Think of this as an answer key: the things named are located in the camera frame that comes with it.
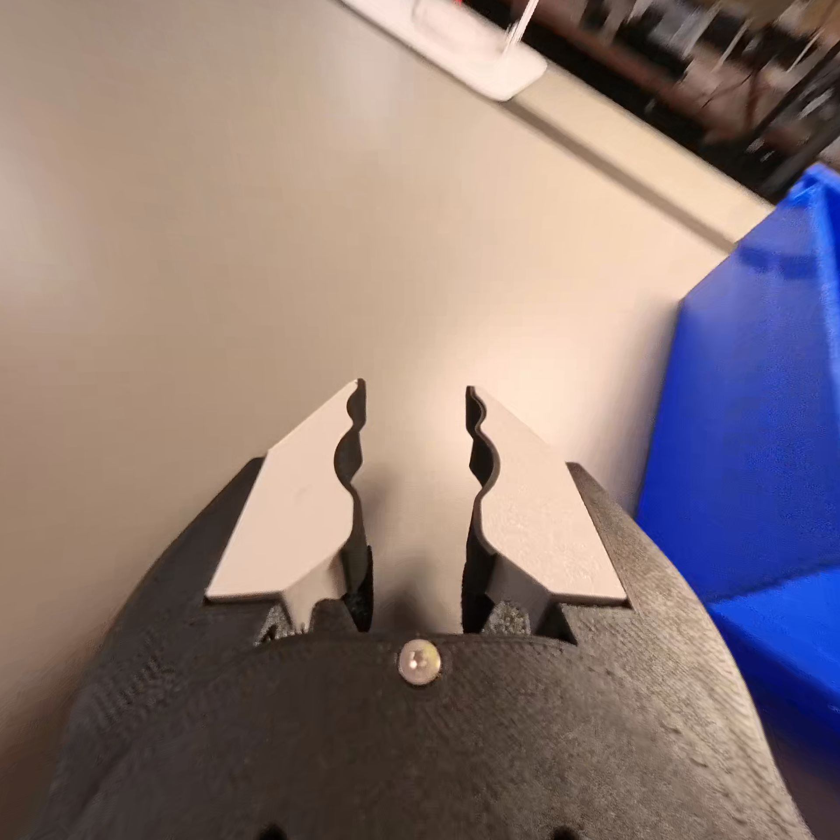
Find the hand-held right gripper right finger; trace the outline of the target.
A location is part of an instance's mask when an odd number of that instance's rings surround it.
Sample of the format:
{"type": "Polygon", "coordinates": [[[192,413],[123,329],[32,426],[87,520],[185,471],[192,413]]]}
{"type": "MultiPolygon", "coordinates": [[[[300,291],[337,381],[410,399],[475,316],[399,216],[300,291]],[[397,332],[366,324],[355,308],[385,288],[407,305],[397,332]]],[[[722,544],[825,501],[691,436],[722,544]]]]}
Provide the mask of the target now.
{"type": "Polygon", "coordinates": [[[479,482],[461,580],[461,627],[501,603],[535,635],[570,635],[564,606],[628,607],[628,596],[559,452],[486,389],[465,393],[469,469],[479,482]]]}

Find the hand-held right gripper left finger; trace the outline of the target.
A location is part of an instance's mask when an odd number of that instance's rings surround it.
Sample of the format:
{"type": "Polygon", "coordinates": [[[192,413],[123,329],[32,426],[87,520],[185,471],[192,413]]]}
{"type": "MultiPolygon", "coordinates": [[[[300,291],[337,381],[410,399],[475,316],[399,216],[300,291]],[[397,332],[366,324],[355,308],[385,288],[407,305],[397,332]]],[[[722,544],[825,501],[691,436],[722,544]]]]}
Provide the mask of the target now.
{"type": "Polygon", "coordinates": [[[271,446],[208,586],[210,603],[272,602],[296,631],[320,601],[372,625],[372,549],[353,480],[365,380],[352,380],[271,446]]]}

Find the blue plastic bin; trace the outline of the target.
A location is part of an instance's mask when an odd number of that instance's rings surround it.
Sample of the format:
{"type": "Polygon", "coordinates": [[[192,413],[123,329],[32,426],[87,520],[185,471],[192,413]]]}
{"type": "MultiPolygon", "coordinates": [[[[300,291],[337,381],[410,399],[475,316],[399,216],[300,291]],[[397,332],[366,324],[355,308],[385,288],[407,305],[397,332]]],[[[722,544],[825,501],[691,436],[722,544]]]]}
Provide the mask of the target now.
{"type": "Polygon", "coordinates": [[[839,750],[839,179],[815,164],[679,308],[636,521],[763,719],[839,750]]]}

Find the white document stand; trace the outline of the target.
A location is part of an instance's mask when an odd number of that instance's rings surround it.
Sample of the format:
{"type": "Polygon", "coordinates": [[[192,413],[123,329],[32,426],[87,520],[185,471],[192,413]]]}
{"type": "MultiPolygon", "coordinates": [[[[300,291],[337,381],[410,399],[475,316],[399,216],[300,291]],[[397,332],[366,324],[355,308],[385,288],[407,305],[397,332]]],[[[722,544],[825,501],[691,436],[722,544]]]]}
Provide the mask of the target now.
{"type": "Polygon", "coordinates": [[[343,5],[470,90],[509,102],[540,80],[548,61],[523,42],[539,2],[526,3],[503,30],[450,1],[344,1],[343,5]]]}

